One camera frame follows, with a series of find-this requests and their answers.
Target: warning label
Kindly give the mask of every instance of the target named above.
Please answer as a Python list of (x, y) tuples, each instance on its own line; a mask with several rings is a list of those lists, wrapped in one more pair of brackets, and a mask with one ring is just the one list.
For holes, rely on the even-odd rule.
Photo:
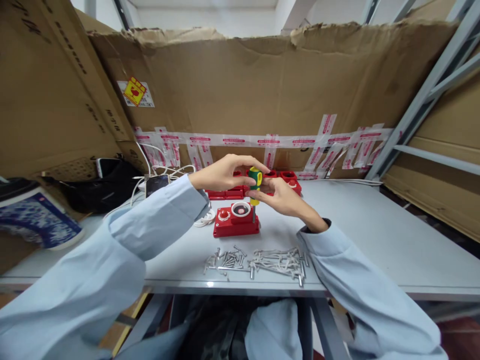
[(117, 84), (128, 106), (139, 108), (155, 107), (146, 82), (140, 82), (132, 76), (130, 81), (117, 81)]

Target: screwdriver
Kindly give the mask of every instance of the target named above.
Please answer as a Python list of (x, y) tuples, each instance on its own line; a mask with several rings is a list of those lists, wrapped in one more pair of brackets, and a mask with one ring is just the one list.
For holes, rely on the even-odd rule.
[[(259, 190), (260, 185), (262, 184), (262, 172), (258, 170), (255, 166), (252, 166), (248, 171), (248, 177), (256, 181), (256, 185), (250, 186), (250, 190)], [(253, 214), (253, 222), (255, 222), (255, 207), (260, 204), (260, 201), (250, 197), (250, 204), (252, 206), (251, 213)]]

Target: white cord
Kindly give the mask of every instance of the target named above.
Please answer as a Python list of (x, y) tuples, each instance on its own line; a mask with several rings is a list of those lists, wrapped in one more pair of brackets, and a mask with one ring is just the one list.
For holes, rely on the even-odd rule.
[(158, 147), (153, 146), (153, 145), (150, 145), (150, 144), (144, 144), (144, 143), (140, 143), (140, 145), (142, 145), (142, 146), (148, 146), (148, 147), (150, 147), (150, 148), (154, 148), (154, 149), (158, 150), (159, 152), (161, 152), (161, 154), (163, 155), (163, 157), (166, 158), (164, 152), (163, 152), (162, 150), (160, 150)]
[(321, 181), (332, 181), (338, 183), (351, 183), (370, 186), (380, 186), (383, 184), (381, 181), (365, 180), (365, 179), (321, 179)]
[[(134, 204), (141, 196), (145, 196), (145, 193), (144, 193), (143, 191), (141, 191), (140, 193), (138, 193), (138, 194), (137, 194), (136, 196), (134, 196), (133, 198), (130, 198), (130, 202), (131, 202), (132, 204)], [(126, 202), (126, 203), (124, 203), (124, 204), (122, 204), (122, 205), (114, 208), (113, 210), (110, 210), (110, 212), (107, 213), (107, 214), (103, 217), (103, 219), (105, 219), (108, 215), (110, 215), (111, 213), (113, 213), (115, 210), (118, 210), (118, 209), (120, 209), (120, 208), (123, 208), (124, 206), (127, 206), (127, 205), (129, 205), (128, 202)]]
[(164, 169), (163, 172), (160, 174), (160, 175), (165, 175), (167, 173), (168, 170), (170, 171), (173, 171), (171, 174), (170, 174), (170, 178), (172, 180), (176, 180), (178, 179), (179, 177), (178, 176), (175, 176), (175, 174), (182, 174), (182, 175), (186, 175), (185, 172), (182, 172), (183, 169), (185, 168), (192, 168), (193, 169), (193, 172), (196, 172), (197, 169), (195, 169), (195, 166), (193, 165), (185, 165), (185, 166), (182, 166), (181, 168), (179, 168), (178, 170), (175, 170), (174, 168), (171, 168), (171, 167), (167, 167), (167, 166), (160, 166), (160, 165), (154, 165), (151, 167), (154, 171), (155, 169)]
[(196, 228), (203, 228), (204, 226), (213, 223), (215, 220), (215, 213), (212, 209), (210, 209), (204, 217), (200, 220), (195, 221), (193, 226)]
[(143, 155), (143, 158), (146, 161), (146, 166), (148, 167), (148, 175), (152, 175), (152, 171), (150, 170), (150, 163), (149, 163), (149, 160), (147, 159), (147, 156), (144, 153), (144, 150), (142, 149), (142, 147), (140, 146), (140, 144), (138, 142), (136, 144), (137, 144), (138, 148), (140, 149), (140, 152)]
[(136, 183), (135, 187), (133, 188), (133, 191), (131, 192), (131, 197), (130, 197), (130, 207), (132, 207), (134, 205), (134, 195), (135, 195), (135, 190), (137, 190), (137, 187), (140, 185), (141, 182), (145, 181), (144, 178), (141, 178), (140, 180), (138, 180), (138, 182)]

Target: yellow sticker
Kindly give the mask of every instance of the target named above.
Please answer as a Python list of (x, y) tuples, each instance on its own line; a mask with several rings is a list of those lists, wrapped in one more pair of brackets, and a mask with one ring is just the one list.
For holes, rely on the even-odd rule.
[(147, 89), (133, 76), (128, 81), (123, 95), (127, 97), (136, 107), (140, 105), (140, 101), (144, 97)]

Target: floor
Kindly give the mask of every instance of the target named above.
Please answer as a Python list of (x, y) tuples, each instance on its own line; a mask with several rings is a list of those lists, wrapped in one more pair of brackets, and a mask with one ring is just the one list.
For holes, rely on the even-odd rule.
[[(15, 298), (14, 294), (0, 294), (0, 308)], [(131, 315), (138, 305), (137, 300), (126, 314)], [(161, 328), (168, 328), (168, 318), (163, 319)], [(439, 323), (441, 331), (442, 347), (450, 360), (480, 360), (480, 324), (471, 317)], [(124, 325), (114, 324), (105, 335), (100, 346), (113, 350), (121, 334), (125, 330)], [(314, 352), (313, 360), (325, 359), (320, 353)]]

